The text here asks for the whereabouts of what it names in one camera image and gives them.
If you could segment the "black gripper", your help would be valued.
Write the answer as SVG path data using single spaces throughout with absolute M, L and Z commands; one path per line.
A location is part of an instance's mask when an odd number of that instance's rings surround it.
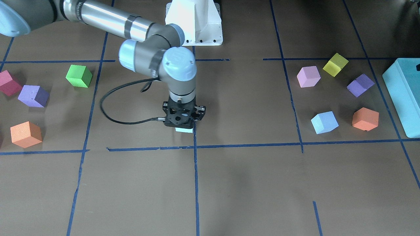
M 162 110 L 166 113 L 164 125 L 173 128 L 193 128 L 195 122 L 202 120 L 206 113 L 206 107 L 197 106 L 195 100 L 188 103 L 165 101 Z

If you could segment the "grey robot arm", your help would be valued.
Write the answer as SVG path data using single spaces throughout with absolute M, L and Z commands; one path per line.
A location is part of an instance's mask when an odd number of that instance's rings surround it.
M 120 64 L 149 76 L 118 86 L 101 98 L 100 110 L 109 120 L 102 105 L 109 95 L 138 83 L 146 83 L 141 90 L 144 92 L 154 81 L 167 84 L 169 100 L 162 105 L 165 117 L 149 118 L 147 122 L 162 121 L 167 127 L 192 129 L 204 117 L 206 107 L 196 104 L 195 56 L 183 47 L 185 36 L 178 25 L 160 25 L 95 0 L 1 1 L 1 34 L 5 36 L 26 35 L 61 20 L 84 23 L 124 38 L 118 53 Z

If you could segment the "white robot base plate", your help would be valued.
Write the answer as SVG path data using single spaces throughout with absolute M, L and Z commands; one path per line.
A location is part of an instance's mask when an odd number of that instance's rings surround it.
M 221 6 L 216 0 L 173 0 L 166 4 L 165 23 L 183 30 L 183 46 L 223 43 Z

